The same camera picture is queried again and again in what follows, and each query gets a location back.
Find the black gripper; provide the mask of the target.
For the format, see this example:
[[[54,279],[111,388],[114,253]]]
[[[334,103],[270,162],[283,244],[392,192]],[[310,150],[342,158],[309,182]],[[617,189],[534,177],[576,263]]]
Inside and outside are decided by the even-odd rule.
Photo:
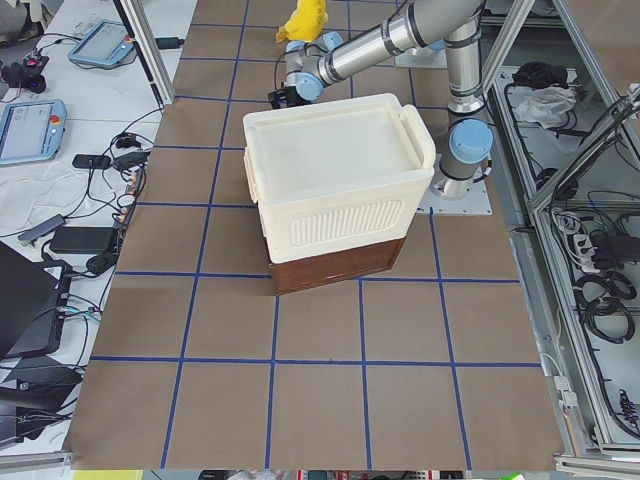
[[[290,108],[300,105],[300,97],[294,86],[283,86],[268,93],[272,108]]]

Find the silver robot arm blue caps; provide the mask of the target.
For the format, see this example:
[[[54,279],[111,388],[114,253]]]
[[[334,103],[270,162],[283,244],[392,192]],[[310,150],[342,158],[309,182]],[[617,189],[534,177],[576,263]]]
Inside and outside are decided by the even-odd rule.
[[[268,95],[275,109],[308,105],[324,90],[387,60],[448,75],[447,147],[430,186],[448,201],[462,200],[492,169],[480,39],[481,1],[406,1],[373,27],[344,39],[325,28],[323,1],[300,1],[276,39],[286,45],[285,78]]]

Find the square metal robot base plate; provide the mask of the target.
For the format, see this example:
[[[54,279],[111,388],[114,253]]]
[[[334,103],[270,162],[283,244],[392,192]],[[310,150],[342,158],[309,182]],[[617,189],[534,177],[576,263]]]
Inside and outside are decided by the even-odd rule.
[[[421,215],[490,216],[493,214],[487,185],[479,179],[485,170],[479,164],[469,180],[457,181],[446,177],[440,169],[442,154],[436,155],[434,177],[416,209]]]

